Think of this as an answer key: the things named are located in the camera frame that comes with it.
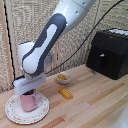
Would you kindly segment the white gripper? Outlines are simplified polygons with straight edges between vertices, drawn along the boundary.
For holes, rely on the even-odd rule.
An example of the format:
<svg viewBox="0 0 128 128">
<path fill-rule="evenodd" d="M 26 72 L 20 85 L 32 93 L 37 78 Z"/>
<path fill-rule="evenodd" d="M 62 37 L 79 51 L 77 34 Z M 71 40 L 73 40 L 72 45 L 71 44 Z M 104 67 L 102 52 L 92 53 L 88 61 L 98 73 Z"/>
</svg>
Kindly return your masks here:
<svg viewBox="0 0 128 128">
<path fill-rule="evenodd" d="M 22 76 L 13 82 L 14 92 L 16 94 L 24 94 L 32 89 L 36 89 L 38 86 L 46 82 L 46 75 L 44 73 L 37 77 L 27 79 Z"/>
</svg>

